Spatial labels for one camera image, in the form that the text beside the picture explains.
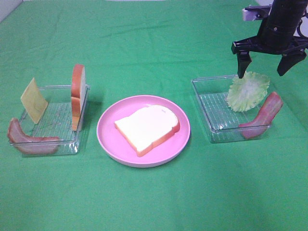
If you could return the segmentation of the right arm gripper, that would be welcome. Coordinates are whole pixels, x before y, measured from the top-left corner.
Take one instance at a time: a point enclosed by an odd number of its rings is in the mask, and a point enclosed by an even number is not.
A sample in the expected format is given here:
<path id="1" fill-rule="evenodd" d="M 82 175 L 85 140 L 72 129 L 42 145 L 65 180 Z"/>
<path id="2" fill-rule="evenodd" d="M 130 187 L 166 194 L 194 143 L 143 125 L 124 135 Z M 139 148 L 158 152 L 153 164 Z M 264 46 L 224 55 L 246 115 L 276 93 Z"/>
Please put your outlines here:
<path id="1" fill-rule="evenodd" d="M 256 36 L 235 41 L 232 53 L 237 55 L 239 78 L 243 78 L 252 62 L 249 52 L 281 54 L 277 67 L 279 76 L 283 76 L 294 65 L 306 58 L 305 49 L 308 40 L 294 33 L 304 16 L 308 2 L 306 0 L 275 0 L 267 18 L 261 20 Z"/>

